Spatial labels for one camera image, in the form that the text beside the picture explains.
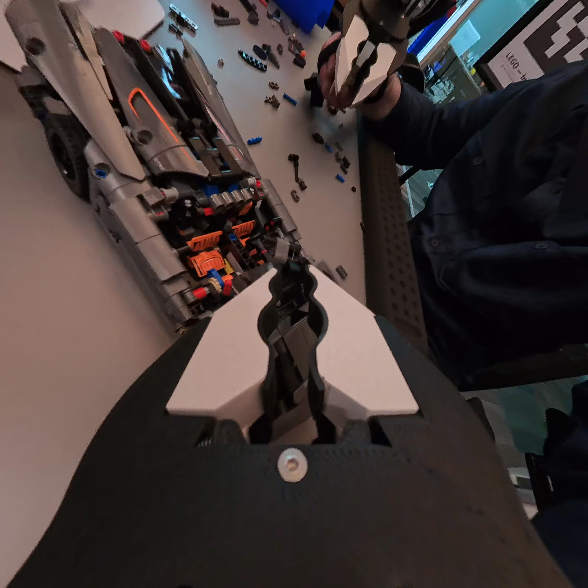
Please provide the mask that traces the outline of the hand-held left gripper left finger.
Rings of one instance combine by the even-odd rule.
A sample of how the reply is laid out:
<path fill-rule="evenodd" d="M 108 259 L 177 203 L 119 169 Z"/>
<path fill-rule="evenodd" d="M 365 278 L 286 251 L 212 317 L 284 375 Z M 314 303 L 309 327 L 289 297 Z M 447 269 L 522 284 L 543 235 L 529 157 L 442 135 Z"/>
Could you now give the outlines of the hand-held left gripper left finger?
<path fill-rule="evenodd" d="M 262 416 L 269 348 L 258 319 L 272 300 L 269 283 L 276 275 L 269 269 L 214 313 L 168 400 L 168 413 L 233 420 L 243 432 Z"/>

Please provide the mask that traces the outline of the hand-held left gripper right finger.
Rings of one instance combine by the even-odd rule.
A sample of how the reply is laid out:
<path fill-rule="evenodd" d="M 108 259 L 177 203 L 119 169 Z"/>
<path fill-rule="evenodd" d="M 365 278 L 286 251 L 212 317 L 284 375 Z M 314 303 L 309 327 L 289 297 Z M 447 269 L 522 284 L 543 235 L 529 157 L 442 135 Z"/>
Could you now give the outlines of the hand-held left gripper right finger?
<path fill-rule="evenodd" d="M 316 359 L 325 386 L 323 414 L 341 431 L 352 420 L 415 415 L 419 405 L 376 321 L 364 305 L 310 267 L 313 298 L 326 312 Z"/>

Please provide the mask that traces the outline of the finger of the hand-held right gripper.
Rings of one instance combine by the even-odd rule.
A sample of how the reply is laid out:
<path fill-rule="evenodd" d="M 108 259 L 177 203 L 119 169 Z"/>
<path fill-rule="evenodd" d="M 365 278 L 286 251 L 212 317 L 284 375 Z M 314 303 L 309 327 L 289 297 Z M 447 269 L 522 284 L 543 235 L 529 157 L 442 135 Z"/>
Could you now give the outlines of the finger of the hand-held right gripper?
<path fill-rule="evenodd" d="M 359 55 L 368 41 L 369 31 L 362 17 L 355 13 L 336 53 L 334 92 L 340 95 L 346 86 L 353 87 L 361 68 Z"/>
<path fill-rule="evenodd" d="M 359 105 L 387 79 L 396 57 L 396 49 L 388 43 L 367 41 L 357 56 L 351 73 L 350 87 L 354 91 L 352 107 Z"/>

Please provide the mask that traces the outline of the grey lego sports car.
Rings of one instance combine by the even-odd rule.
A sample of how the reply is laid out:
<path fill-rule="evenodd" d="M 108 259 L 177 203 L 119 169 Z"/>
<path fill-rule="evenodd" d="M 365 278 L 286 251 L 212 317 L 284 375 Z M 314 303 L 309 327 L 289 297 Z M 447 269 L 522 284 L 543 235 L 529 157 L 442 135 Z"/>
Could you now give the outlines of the grey lego sports car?
<path fill-rule="evenodd" d="M 300 244 L 298 227 L 190 42 L 180 53 L 93 26 L 78 2 L 10 1 L 5 17 L 25 54 L 19 93 L 63 180 L 173 330 L 283 270 L 276 239 Z M 313 260 L 301 246 L 294 262 Z M 296 325 L 303 273 L 283 287 L 277 314 Z"/>

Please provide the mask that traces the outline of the person's right forearm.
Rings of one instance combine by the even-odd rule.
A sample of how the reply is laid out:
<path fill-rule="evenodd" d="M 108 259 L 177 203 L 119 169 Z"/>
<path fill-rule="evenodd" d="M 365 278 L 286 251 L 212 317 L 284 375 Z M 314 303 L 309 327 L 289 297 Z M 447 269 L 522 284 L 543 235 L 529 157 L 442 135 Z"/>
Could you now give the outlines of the person's right forearm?
<path fill-rule="evenodd" d="M 441 169 L 530 83 L 439 105 L 393 75 L 378 101 L 364 101 L 358 109 L 366 129 L 394 152 L 397 163 Z"/>

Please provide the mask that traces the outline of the large black lego piece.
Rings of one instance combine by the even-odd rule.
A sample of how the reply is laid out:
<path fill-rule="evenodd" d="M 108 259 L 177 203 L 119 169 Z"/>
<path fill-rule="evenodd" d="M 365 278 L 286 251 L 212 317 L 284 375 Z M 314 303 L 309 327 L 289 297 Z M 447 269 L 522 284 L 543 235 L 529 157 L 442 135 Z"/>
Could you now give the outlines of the large black lego piece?
<path fill-rule="evenodd" d="M 317 72 L 313 72 L 310 77 L 304 79 L 305 91 L 309 92 L 309 106 L 311 108 L 322 108 L 324 97 L 321 90 L 320 78 Z"/>

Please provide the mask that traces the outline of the scatter of dark lego pieces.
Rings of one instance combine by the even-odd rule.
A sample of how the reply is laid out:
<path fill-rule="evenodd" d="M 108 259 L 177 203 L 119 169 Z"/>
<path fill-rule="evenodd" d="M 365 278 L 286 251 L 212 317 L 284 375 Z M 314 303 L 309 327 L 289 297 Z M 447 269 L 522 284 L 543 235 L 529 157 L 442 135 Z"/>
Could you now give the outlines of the scatter of dark lego pieces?
<path fill-rule="evenodd" d="M 224 6 L 211 2 L 210 7 L 214 15 L 213 19 L 216 26 L 237 26 L 240 24 L 239 18 L 232 17 Z M 301 69 L 305 68 L 307 52 L 296 33 L 290 32 L 290 27 L 283 18 L 281 9 L 275 8 L 273 10 L 268 10 L 266 17 L 273 26 L 279 28 L 283 34 L 286 35 L 286 45 L 283 45 L 280 42 L 275 46 L 272 46 L 269 43 L 254 45 L 254 55 L 260 61 L 269 62 L 276 69 L 279 69 L 280 62 L 278 57 L 283 56 L 284 53 L 287 52 L 292 56 L 294 65 Z"/>

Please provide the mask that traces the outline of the black studded lego plate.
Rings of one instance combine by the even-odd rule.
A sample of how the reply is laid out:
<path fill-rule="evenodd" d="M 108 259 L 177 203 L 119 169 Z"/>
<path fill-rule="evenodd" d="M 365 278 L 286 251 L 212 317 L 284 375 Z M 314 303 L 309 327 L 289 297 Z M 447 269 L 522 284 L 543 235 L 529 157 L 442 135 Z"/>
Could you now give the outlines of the black studded lego plate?
<path fill-rule="evenodd" d="M 238 55 L 244 63 L 253 67 L 255 70 L 263 73 L 267 72 L 267 64 L 264 61 L 260 61 L 257 57 L 246 53 L 242 49 L 238 49 Z"/>

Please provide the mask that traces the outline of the person's right hand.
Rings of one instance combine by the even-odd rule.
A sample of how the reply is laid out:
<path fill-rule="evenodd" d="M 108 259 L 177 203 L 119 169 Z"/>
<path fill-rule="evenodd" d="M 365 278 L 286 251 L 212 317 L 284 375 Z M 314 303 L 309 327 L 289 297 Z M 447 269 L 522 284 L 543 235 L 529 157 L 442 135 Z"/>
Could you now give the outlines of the person's right hand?
<path fill-rule="evenodd" d="M 337 109 L 347 109 L 352 107 L 361 112 L 367 119 L 372 121 L 381 121 L 387 118 L 391 113 L 400 112 L 408 113 L 408 102 L 404 96 L 404 85 L 399 73 L 395 70 L 387 77 L 386 90 L 382 96 L 375 102 L 369 103 L 367 99 L 363 102 L 352 105 L 353 96 L 349 95 L 347 90 L 342 90 L 339 94 L 334 91 L 334 78 L 336 70 L 336 56 L 331 55 L 328 61 L 322 65 L 319 70 L 319 85 L 324 99 L 331 107 Z"/>

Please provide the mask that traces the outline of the blue storage bin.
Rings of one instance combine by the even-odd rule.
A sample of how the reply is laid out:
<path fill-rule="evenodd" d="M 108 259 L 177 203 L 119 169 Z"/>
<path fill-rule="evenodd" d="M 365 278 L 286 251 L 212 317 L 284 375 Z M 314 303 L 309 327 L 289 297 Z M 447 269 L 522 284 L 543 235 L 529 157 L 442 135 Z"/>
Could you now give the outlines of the blue storage bin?
<path fill-rule="evenodd" d="M 323 28 L 335 1 L 274 1 L 275 4 L 306 34 L 315 26 Z"/>

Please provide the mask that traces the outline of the person's navy clothing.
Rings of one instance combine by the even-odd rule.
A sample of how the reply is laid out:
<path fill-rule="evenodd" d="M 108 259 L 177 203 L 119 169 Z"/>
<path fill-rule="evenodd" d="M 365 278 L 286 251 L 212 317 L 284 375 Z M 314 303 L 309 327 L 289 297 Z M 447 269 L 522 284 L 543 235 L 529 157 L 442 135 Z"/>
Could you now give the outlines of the person's navy clothing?
<path fill-rule="evenodd" d="M 528 81 L 411 222 L 430 349 L 461 390 L 587 346 L 587 61 Z"/>

